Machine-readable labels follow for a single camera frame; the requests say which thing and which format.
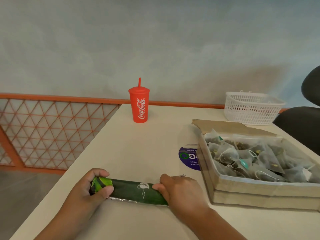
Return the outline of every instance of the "white table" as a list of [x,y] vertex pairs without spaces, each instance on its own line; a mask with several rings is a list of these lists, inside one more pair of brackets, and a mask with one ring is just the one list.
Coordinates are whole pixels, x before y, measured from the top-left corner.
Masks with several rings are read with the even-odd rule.
[[[133,122],[124,104],[30,214],[11,240],[32,240],[50,222],[74,184],[91,168],[104,168],[114,179],[157,183],[162,173],[186,174],[205,185],[200,171],[185,166],[178,150],[197,144],[192,119],[226,120],[221,109],[150,106],[144,124]],[[320,162],[320,157],[272,126],[257,126],[290,140]],[[318,212],[264,210],[211,205],[248,239],[319,239]],[[197,239],[166,206],[105,201],[77,239]]]

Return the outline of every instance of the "black chair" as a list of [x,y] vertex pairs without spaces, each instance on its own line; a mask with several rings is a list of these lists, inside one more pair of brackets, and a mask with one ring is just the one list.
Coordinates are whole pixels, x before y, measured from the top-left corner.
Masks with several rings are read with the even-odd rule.
[[[320,66],[309,73],[301,91],[307,100],[320,106]],[[273,123],[320,156],[320,108],[290,108]]]

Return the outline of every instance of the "box flap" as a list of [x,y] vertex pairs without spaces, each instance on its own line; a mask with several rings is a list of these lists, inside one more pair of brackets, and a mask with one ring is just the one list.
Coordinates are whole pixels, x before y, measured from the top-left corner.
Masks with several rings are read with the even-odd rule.
[[251,127],[246,127],[242,123],[229,122],[229,121],[214,121],[214,120],[192,120],[192,125],[197,126],[202,134],[211,132],[214,129],[220,134],[241,134],[241,135],[251,135],[251,136],[277,136],[274,133],[265,131],[263,129],[256,129]]

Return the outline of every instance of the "coca-cola cup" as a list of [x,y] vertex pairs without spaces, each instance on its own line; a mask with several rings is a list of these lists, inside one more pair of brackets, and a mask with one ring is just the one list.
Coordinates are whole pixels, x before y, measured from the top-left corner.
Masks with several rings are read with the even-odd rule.
[[129,89],[133,120],[136,123],[148,120],[149,92],[150,89],[141,86],[141,77],[138,87]]

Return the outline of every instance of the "gray floor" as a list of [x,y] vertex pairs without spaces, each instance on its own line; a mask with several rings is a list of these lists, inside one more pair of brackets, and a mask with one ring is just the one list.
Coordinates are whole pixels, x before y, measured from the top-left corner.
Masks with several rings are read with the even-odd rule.
[[8,240],[61,175],[0,171],[0,240]]

